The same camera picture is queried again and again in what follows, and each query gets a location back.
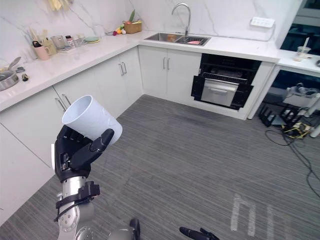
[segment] built-in oven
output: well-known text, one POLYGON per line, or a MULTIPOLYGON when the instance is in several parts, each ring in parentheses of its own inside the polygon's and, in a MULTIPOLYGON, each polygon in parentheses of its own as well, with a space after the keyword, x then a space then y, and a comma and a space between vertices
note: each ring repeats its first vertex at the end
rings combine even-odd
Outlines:
POLYGON ((239 110, 246 104, 260 64, 251 59, 203 53, 191 96, 196 101, 239 110))

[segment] robotic arm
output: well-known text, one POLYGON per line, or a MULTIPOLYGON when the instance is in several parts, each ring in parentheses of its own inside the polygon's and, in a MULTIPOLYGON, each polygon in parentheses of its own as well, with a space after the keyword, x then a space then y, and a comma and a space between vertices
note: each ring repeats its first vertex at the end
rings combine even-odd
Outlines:
MULTIPOLYGON (((62 183, 57 194, 58 240, 92 240, 94 206, 91 201, 100 194, 99 185, 86 181, 93 163, 111 142, 114 131, 105 130, 95 140, 64 125, 54 144, 54 171, 62 183)), ((129 226, 112 231, 108 240, 140 240, 140 224, 136 218, 129 226)))

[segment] white kitchen cabinet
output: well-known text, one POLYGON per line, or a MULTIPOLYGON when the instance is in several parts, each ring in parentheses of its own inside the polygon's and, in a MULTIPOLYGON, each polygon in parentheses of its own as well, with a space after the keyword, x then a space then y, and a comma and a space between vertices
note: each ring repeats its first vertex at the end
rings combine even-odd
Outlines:
POLYGON ((129 98, 122 77, 118 56, 112 57, 94 67, 95 80, 103 95, 103 106, 115 118, 128 107, 129 98))
POLYGON ((170 101, 188 104, 194 76, 198 75, 202 54, 168 49, 167 97, 170 101))
MULTIPOLYGON (((23 126, 24 119, 19 119, 23 126)), ((0 124, 0 226, 53 175, 49 166, 0 124)))
POLYGON ((62 127, 60 101, 49 87, 0 112, 0 123, 49 167, 51 144, 62 127))
POLYGON ((119 55, 123 69, 123 79, 130 105, 143 94, 138 47, 131 48, 119 55))
POLYGON ((139 46, 143 90, 146 94, 187 104, 198 75, 199 52, 139 46))
POLYGON ((139 46, 142 86, 146 94, 164 98, 167 94, 166 48, 139 46))
POLYGON ((97 69, 93 66, 53 85, 66 108, 84 95, 92 95, 101 105, 104 105, 104 95, 96 79, 97 69))

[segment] gray floor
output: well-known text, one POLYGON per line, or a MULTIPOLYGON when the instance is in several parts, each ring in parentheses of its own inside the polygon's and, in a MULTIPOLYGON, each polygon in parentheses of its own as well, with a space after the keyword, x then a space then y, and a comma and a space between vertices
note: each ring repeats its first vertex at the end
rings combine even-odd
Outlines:
MULTIPOLYGON (((122 137, 90 175, 101 191, 93 201, 96 239, 132 216, 142 240, 188 239, 180 226, 203 227, 220 240, 320 239, 320 199, 308 171, 289 147, 266 139, 257 117, 237 120, 144 95, 118 121, 122 137)), ((319 143, 307 137, 297 145, 320 175, 319 143)), ((0 227, 0 239, 57 239, 60 190, 53 177, 0 227)))

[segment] basket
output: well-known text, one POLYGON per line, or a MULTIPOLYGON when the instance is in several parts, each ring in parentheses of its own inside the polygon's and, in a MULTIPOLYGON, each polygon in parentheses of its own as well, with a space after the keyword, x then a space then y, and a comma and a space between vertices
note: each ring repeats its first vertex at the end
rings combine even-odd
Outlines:
POLYGON ((141 32, 142 30, 142 23, 134 23, 134 24, 127 24, 124 23, 124 30, 127 34, 135 34, 141 32))

